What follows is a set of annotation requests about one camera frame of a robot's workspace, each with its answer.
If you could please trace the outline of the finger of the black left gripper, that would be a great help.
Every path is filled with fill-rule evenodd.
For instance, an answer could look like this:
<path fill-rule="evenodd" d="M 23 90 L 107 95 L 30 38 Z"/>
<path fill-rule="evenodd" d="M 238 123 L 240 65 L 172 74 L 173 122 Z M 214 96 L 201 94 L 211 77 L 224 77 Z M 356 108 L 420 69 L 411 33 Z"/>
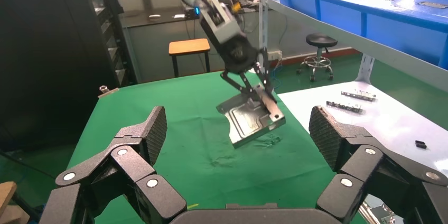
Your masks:
<path fill-rule="evenodd" d="M 245 73 L 242 72 L 239 74 L 243 85 L 240 85 L 238 82 L 234 81 L 228 76 L 229 71 L 225 70 L 220 74 L 221 78 L 230 84 L 232 87 L 239 91 L 239 94 L 226 100 L 225 102 L 220 104 L 221 108 L 235 108 L 240 105 L 249 105 L 251 108 L 255 108 L 258 106 L 258 96 L 250 85 Z"/>
<path fill-rule="evenodd" d="M 273 96 L 273 86 L 270 81 L 269 74 L 269 60 L 268 60 L 268 52 L 267 48 L 261 48 L 258 53 L 258 62 L 256 63 L 258 69 L 255 69 L 256 74 L 259 77 L 259 80 L 263 84 L 263 87 L 268 95 L 268 97 L 274 102 L 277 103 L 277 100 Z"/>

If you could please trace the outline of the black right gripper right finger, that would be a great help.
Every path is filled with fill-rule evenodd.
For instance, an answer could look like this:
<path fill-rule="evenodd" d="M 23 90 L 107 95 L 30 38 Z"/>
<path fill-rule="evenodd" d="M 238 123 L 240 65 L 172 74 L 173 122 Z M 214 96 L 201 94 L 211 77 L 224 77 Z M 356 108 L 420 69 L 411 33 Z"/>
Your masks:
<path fill-rule="evenodd" d="M 311 110 L 309 134 L 335 176 L 316 207 L 348 223 L 373 195 L 404 223 L 447 223 L 447 177 L 387 149 L 365 128 Z"/>

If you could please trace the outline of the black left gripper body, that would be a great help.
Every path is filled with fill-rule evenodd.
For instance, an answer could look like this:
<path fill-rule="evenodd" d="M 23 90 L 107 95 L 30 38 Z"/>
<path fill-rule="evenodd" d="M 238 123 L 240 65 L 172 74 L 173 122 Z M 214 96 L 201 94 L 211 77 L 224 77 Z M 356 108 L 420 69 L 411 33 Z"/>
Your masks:
<path fill-rule="evenodd" d="M 249 70 L 256 62 L 259 49 L 246 36 L 236 35 L 221 45 L 221 58 L 225 69 L 234 74 Z"/>

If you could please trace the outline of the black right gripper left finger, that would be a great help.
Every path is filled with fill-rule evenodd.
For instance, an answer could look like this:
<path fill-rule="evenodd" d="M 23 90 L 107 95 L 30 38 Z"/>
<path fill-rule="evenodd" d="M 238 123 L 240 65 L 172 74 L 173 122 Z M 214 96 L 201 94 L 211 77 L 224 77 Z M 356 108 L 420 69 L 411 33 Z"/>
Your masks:
<path fill-rule="evenodd" d="M 103 151 L 57 176 L 40 223 L 94 223 L 121 196 L 144 223 L 169 223 L 185 212 L 184 198 L 154 167 L 166 132 L 162 106 L 121 128 Z"/>

